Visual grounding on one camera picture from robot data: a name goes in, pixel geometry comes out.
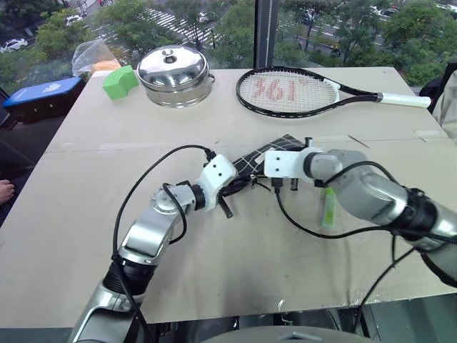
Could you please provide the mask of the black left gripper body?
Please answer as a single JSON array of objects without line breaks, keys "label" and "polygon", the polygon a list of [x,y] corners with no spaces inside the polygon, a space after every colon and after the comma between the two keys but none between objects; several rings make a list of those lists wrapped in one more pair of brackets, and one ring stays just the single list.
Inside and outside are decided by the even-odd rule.
[{"label": "black left gripper body", "polygon": [[221,208],[227,207],[227,204],[226,204],[224,198],[234,195],[237,192],[238,192],[238,179],[234,179],[228,185],[222,187],[222,189],[219,191],[218,197],[217,197],[217,204]]}]

